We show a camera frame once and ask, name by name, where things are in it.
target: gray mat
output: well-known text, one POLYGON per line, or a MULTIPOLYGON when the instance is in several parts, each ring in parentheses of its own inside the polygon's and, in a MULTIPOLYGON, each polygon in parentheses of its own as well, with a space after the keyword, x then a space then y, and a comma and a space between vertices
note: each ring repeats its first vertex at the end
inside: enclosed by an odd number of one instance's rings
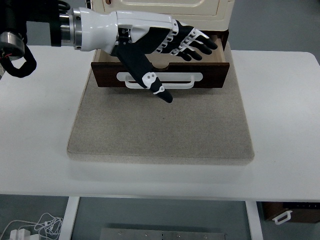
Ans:
POLYGON ((90 74, 68 143, 73 160, 144 164, 243 165, 254 156, 230 46, 223 88, 99 88, 90 74))

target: metal plate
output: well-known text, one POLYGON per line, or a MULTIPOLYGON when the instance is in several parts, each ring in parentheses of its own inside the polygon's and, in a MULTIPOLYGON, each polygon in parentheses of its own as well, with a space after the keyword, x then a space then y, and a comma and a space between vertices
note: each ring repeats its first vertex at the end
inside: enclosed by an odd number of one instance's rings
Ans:
POLYGON ((103 228, 100 240, 225 240, 224 233, 103 228))

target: open drawer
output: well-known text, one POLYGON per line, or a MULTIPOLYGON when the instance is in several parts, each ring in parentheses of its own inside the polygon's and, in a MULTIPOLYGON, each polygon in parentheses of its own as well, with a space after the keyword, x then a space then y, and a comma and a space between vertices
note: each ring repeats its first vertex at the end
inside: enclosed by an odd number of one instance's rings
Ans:
MULTIPOLYGON (((222 88, 230 67, 226 62, 222 41, 217 36, 218 48, 211 55, 202 54, 202 60, 186 62, 169 54, 152 53, 147 58, 167 89, 222 88)), ((91 64, 99 87, 140 88, 117 57, 98 50, 91 64)))

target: drawer handle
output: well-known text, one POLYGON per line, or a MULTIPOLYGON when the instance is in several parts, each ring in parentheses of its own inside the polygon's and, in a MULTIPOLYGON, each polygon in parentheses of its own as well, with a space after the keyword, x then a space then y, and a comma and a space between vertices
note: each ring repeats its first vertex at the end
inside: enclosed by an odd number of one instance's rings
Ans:
MULTIPOLYGON (((203 78, 201 72, 157 72, 156 75, 166 89, 191 89, 195 85, 195 82, 199 82, 203 78)), ((129 89, 143 89, 128 72, 118 72, 116 78, 120 82, 124 82, 125 86, 129 89)))
POLYGON ((287 221, 289 221, 291 219, 291 213, 292 211, 289 210, 289 211, 285 211, 284 213, 280 214, 279 216, 276 216, 275 218, 272 219, 272 221, 274 221, 274 223, 276 225, 280 225, 280 224, 283 224, 287 221))

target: wooden drawer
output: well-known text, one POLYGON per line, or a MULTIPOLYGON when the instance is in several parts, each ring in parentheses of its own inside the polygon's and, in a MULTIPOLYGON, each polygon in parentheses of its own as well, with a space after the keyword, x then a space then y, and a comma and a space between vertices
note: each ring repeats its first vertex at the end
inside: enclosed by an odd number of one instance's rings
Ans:
POLYGON ((286 211, 292 211, 289 222, 318 223, 320 222, 320 203, 308 202, 263 202, 264 219, 272 221, 286 211))
MULTIPOLYGON (((196 81, 193 86, 194 88, 222 88, 230 63, 226 62, 221 38, 217 38, 217 36, 214 36, 214 38, 218 49, 214 50, 211 55, 203 54, 201 61, 192 60, 185 62, 180 57, 159 53, 148 54, 147 57, 152 63, 155 73, 169 73, 169 78, 171 76, 174 78, 177 73, 200 73, 202 80, 196 81)), ((94 62, 91 63, 91 67, 99 87, 126 87, 125 82, 117 79, 118 73, 127 72, 117 57, 98 50, 94 62)), ((162 83, 166 83, 161 76, 159 78, 162 83)))

